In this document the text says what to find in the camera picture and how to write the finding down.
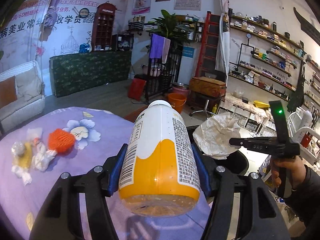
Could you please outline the right forearm dark sleeve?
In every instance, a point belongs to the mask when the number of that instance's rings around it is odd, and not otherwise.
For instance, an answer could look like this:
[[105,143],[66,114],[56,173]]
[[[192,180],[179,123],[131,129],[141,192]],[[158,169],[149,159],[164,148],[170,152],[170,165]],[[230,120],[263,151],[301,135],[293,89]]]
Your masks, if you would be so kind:
[[306,165],[304,167],[306,169],[304,181],[292,190],[291,196],[285,199],[285,203],[304,223],[309,236],[315,239],[319,229],[319,175],[310,167]]

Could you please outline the right hand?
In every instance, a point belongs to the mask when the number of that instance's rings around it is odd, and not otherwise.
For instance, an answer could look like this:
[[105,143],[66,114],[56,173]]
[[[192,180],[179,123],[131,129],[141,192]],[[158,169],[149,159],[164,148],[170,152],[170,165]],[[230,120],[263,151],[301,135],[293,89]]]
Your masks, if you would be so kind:
[[300,184],[303,183],[304,179],[306,178],[306,168],[300,159],[299,156],[296,156],[292,159],[275,159],[271,158],[271,177],[272,183],[274,187],[278,188],[281,185],[280,179],[280,168],[285,168],[291,173],[290,183],[292,188],[295,190],[299,187]]

